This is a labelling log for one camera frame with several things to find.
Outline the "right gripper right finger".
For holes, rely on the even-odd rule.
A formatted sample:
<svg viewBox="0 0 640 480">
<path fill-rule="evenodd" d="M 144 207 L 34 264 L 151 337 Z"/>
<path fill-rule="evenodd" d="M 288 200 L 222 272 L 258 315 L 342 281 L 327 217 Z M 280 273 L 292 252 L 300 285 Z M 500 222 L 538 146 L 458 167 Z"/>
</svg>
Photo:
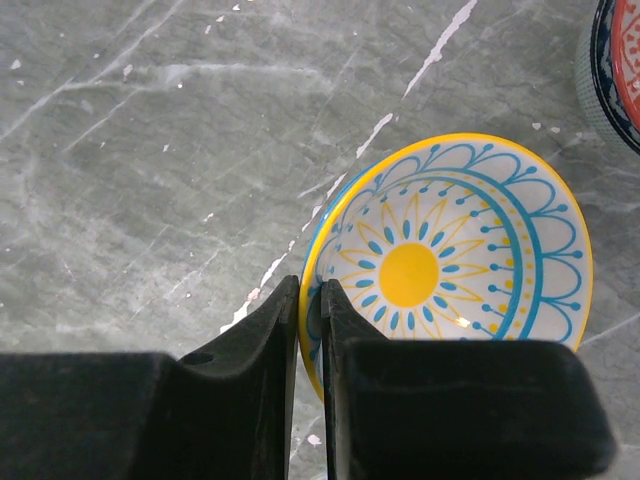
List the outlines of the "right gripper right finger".
<svg viewBox="0 0 640 480">
<path fill-rule="evenodd" d="M 319 295 L 332 479 L 587 479 L 617 444 L 584 365 L 546 341 L 390 340 Z"/>
</svg>

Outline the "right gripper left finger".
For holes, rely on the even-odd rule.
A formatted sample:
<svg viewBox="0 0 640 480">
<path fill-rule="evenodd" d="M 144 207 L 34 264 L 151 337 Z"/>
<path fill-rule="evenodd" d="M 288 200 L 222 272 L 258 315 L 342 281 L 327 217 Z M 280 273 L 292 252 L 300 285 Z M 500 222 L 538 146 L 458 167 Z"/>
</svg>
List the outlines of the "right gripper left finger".
<svg viewBox="0 0 640 480">
<path fill-rule="evenodd" d="M 5 479 L 284 479 L 299 281 L 225 333 L 159 352 L 7 353 Z"/>
</svg>

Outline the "blue yellow patterned bowl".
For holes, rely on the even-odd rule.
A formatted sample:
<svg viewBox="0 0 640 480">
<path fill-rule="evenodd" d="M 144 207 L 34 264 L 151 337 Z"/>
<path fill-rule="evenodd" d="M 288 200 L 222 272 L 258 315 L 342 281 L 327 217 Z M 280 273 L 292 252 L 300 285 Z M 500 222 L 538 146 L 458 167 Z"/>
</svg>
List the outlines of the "blue yellow patterned bowl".
<svg viewBox="0 0 640 480">
<path fill-rule="evenodd" d="M 320 291 L 333 279 L 392 340 L 574 349 L 593 276 L 583 213 L 544 159 L 488 134 L 431 137 L 365 169 L 322 216 L 301 277 L 301 356 L 321 392 Z"/>
</svg>

